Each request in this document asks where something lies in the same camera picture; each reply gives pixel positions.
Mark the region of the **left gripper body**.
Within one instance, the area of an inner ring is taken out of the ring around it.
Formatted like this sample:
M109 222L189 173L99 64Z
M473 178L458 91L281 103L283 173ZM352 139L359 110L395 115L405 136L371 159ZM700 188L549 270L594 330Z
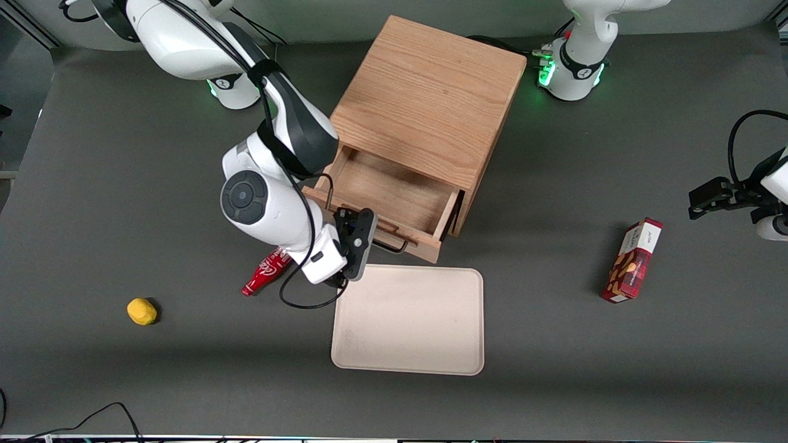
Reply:
M752 173L736 186L734 194L741 204L785 214L787 203L787 154L781 148L758 163Z

